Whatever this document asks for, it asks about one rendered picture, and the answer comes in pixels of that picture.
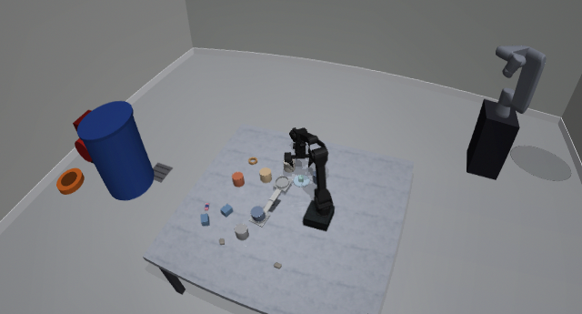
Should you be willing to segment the reddish-brown cylinder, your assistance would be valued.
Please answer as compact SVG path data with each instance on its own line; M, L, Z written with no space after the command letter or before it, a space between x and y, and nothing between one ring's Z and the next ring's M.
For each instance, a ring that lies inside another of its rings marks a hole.
M242 187L245 184L244 176L241 172L233 173L232 180L235 187Z

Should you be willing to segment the tan cylinder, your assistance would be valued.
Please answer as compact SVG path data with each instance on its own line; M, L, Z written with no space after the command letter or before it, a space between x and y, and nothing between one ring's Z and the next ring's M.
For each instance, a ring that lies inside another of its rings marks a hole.
M271 170L267 167L260 169L259 175L260 175L260 181L262 183L269 183L272 180Z

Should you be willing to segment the blue cube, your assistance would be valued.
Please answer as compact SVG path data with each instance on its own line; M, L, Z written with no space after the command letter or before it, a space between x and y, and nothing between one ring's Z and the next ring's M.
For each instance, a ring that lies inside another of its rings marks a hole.
M209 224L209 217L207 214L200 215L201 223L203 226L210 226Z
M220 212L224 217L228 217L231 212L233 212L233 209L228 204L226 204L224 207L220 208Z

